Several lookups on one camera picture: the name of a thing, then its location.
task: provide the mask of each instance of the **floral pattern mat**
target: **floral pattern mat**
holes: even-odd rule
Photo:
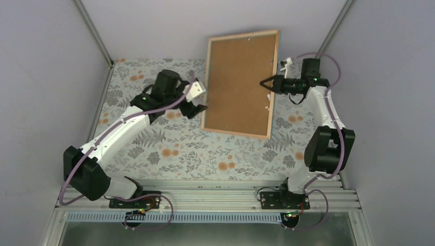
[[[112,124],[146,85],[163,69],[205,81],[205,61],[199,59],[120,59],[107,91],[96,135]],[[302,61],[291,67],[300,75]],[[104,167],[137,179],[283,180],[304,165],[304,150],[315,131],[307,103],[293,105],[275,95],[271,139],[225,135],[200,130],[201,115],[192,120],[168,110],[121,148]]]

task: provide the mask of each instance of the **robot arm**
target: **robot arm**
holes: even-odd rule
[[[293,206],[308,200],[304,188],[307,182],[319,174],[332,174],[336,170],[341,152],[338,131],[343,134],[345,147],[344,160],[340,170],[345,168],[355,133],[353,130],[346,129],[337,116],[331,98],[331,90],[328,90],[329,81],[320,76],[319,59],[307,58],[303,60],[301,78],[288,78],[290,58],[282,61],[281,65],[284,67],[285,75],[275,75],[261,81],[260,85],[277,94],[302,95],[303,98],[300,102],[294,102],[291,97],[289,99],[296,105],[306,99],[314,114],[315,124],[318,126],[305,149],[305,166],[286,178],[280,186],[280,201],[283,207],[288,208],[288,205]],[[266,85],[269,81],[273,81],[272,86]],[[327,108],[326,99],[339,129],[336,128],[332,120],[333,117]]]
[[[137,182],[128,177],[109,177],[103,169],[122,146],[165,113],[164,111],[151,114],[144,112],[168,106],[179,99],[182,94],[186,95],[185,100],[173,109],[179,108],[181,113],[189,119],[205,110],[206,106],[194,105],[192,102],[205,93],[205,87],[198,80],[191,86],[192,89],[187,90],[189,83],[173,71],[160,72],[155,84],[145,88],[141,94],[136,96],[126,111],[111,126],[79,149],[71,146],[64,152],[64,179],[67,179],[84,153],[91,151],[74,173],[70,181],[71,186],[89,200],[99,199],[103,195],[129,199],[140,194],[142,187]]]

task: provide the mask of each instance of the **gray wall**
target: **gray wall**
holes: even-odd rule
[[[345,2],[83,0],[114,59],[205,59],[209,37],[267,29],[281,29],[282,57],[317,51]]]
[[[73,1],[3,1],[0,33],[0,244],[37,245],[108,66]]]
[[[376,245],[433,245],[434,9],[434,1],[356,1],[327,49],[343,70],[334,104],[357,135],[345,175]]]

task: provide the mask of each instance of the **framed board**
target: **framed board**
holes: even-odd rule
[[[260,81],[276,74],[280,32],[210,38],[201,130],[270,139],[274,93]]]

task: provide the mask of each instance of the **purple cable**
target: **purple cable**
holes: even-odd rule
[[[190,86],[189,86],[189,88],[187,89],[187,91],[190,91],[190,89],[192,89],[192,83],[190,83]],[[107,137],[107,135],[109,135],[113,130],[115,130],[119,125],[121,125],[121,124],[123,124],[123,121],[127,121],[127,120],[129,120],[129,119],[131,119],[131,118],[134,118],[134,117],[137,117],[137,116],[140,116],[140,115],[147,115],[147,114],[154,114],[154,113],[158,113],[158,112],[162,112],[162,111],[165,111],[165,110],[168,110],[168,109],[172,109],[173,107],[175,107],[175,106],[177,106],[178,104],[180,104],[183,100],[184,100],[184,98],[186,98],[186,95],[185,94],[183,94],[177,101],[175,101],[175,102],[173,102],[173,103],[171,103],[170,105],[168,105],[168,106],[166,106],[166,107],[163,107],[163,108],[160,108],[160,109],[153,109],[153,110],[149,110],[149,111],[145,111],[145,112],[139,112],[139,113],[135,113],[135,114],[132,114],[132,115],[129,115],[129,116],[127,116],[127,117],[125,117],[125,118],[123,118],[123,120],[120,120],[120,121],[118,121],[116,124],[114,124],[114,125],[112,125],[106,132],[104,132],[102,135],[101,135],[101,137],[95,142],[95,148],[97,148],[98,147],[98,145],[101,143],[101,141],[103,141],[103,139],[105,138],[105,137]],[[67,178],[67,180],[65,180],[65,183],[64,183],[64,185],[62,186],[62,188],[61,188],[61,192],[59,193],[59,197],[58,197],[58,200],[59,200],[59,204],[60,205],[62,205],[62,206],[67,206],[67,205],[70,205],[70,204],[72,204],[73,202],[75,202],[75,201],[77,201],[77,200],[79,200],[80,198],[82,198],[82,197],[84,197],[84,195],[80,195],[80,196],[78,196],[78,197],[76,197],[76,198],[74,198],[74,199],[72,199],[71,201],[68,201],[68,202],[64,202],[64,195],[65,195],[65,192],[66,192],[66,189],[67,189],[67,187],[68,187],[68,185],[69,185],[69,182],[71,182],[71,179],[72,179],[72,177],[74,176],[74,174],[77,172],[77,169],[80,167],[80,165],[83,163],[83,161],[86,159],[86,157],[88,157],[90,154],[91,154],[91,152],[92,151],[94,151],[95,150],[95,148],[94,147],[91,147],[84,155],[83,155],[83,157],[82,158],[80,158],[80,160],[77,162],[77,164],[74,166],[74,168],[71,170],[71,172],[70,172],[70,174],[68,175],[68,178]]]
[[[141,214],[131,214],[131,215],[125,217],[125,220],[124,220],[125,229],[130,228],[132,230],[137,230],[137,231],[157,231],[157,230],[160,230],[160,229],[163,229],[163,228],[167,227],[171,223],[171,221],[172,221],[172,219],[174,217],[174,206],[172,205],[171,201],[166,196],[164,196],[164,195],[161,195],[161,194],[147,194],[147,195],[143,195],[143,196],[140,196],[140,197],[136,197],[134,199],[123,199],[121,197],[115,197],[115,198],[120,200],[120,201],[127,201],[127,202],[129,202],[129,201],[141,200],[141,199],[144,199],[144,198],[150,197],[150,196],[158,196],[158,197],[161,197],[161,198],[163,198],[163,199],[168,201],[169,205],[171,206],[171,216],[169,217],[169,220],[164,225],[162,225],[160,227],[156,227],[156,228],[138,228],[138,229],[135,229],[134,227],[129,227],[127,225],[127,220],[129,218],[131,218],[131,217],[134,217],[134,216],[137,216],[137,215],[141,215]]]
[[[326,198],[325,193],[323,193],[321,190],[314,189],[314,190],[312,190],[312,192],[319,192],[319,193],[322,194],[322,196],[325,198],[325,202],[326,202],[326,211],[325,211],[325,215],[324,215],[323,218],[319,221],[319,223],[317,223],[317,224],[315,224],[315,225],[312,225],[312,226],[310,226],[310,227],[306,227],[306,228],[290,228],[292,231],[297,231],[297,232],[307,231],[307,230],[310,230],[310,229],[314,229],[314,228],[320,226],[321,224],[323,224],[323,222],[325,222],[325,220],[326,220],[326,216],[328,215],[328,211],[329,211],[329,203],[328,203],[328,199]],[[287,229],[287,227],[286,227],[282,222],[280,222],[280,224],[281,224],[282,227],[284,227],[285,230]]]
[[[301,57],[303,57],[303,56],[307,56],[307,55],[318,55],[318,53],[317,53],[317,52],[308,52],[308,53],[304,53],[304,54],[302,54],[302,55],[298,55],[298,56],[296,57],[296,59],[299,59],[299,58],[301,58]],[[328,211],[329,211],[329,202],[328,202],[328,198],[326,197],[325,193],[323,193],[321,190],[314,189],[314,190],[311,190],[310,192],[307,192],[307,188],[308,188],[308,186],[310,186],[312,183],[314,183],[314,182],[318,179],[318,177],[322,177],[322,178],[324,178],[324,179],[332,179],[332,178],[334,178],[334,177],[338,174],[338,172],[340,171],[340,168],[341,168],[341,166],[343,165],[343,161],[344,161],[344,138],[343,138],[343,133],[340,131],[340,126],[339,126],[339,124],[337,123],[337,119],[336,119],[336,117],[335,117],[335,115],[334,115],[334,112],[332,111],[331,105],[329,104],[329,100],[328,100],[328,98],[326,97],[326,96],[328,95],[329,91],[332,89],[332,87],[334,87],[334,86],[339,82],[339,80],[340,80],[340,78],[341,78],[341,68],[340,68],[340,65],[339,65],[339,63],[337,62],[337,60],[335,60],[332,56],[330,56],[330,55],[328,55],[328,54],[321,54],[321,56],[326,56],[327,58],[331,59],[331,60],[335,63],[335,65],[337,66],[337,69],[338,69],[338,71],[339,71],[339,75],[338,75],[336,81],[335,81],[334,83],[332,83],[332,85],[330,85],[330,86],[326,89],[324,96],[325,96],[326,107],[328,108],[328,112],[329,112],[329,114],[331,115],[332,122],[334,123],[335,128],[337,129],[337,132],[338,132],[338,134],[339,134],[339,139],[340,139],[340,159],[339,159],[339,164],[337,165],[337,168],[335,169],[335,171],[334,171],[330,176],[325,176],[325,175],[323,175],[323,174],[316,175],[314,178],[312,178],[310,181],[308,181],[308,182],[304,185],[304,187],[303,187],[304,192],[305,192],[305,194],[306,194],[307,196],[311,195],[313,192],[319,192],[319,193],[321,193],[321,194],[323,195],[323,197],[325,198],[325,202],[326,202],[326,212],[325,212],[325,216],[323,216],[322,220],[320,220],[320,221],[319,221],[317,224],[315,224],[315,225],[312,225],[312,226],[307,227],[307,228],[301,228],[301,229],[291,228],[292,231],[306,231],[306,230],[314,229],[314,228],[320,226],[323,222],[325,222],[325,220],[326,220],[326,216],[328,215]]]

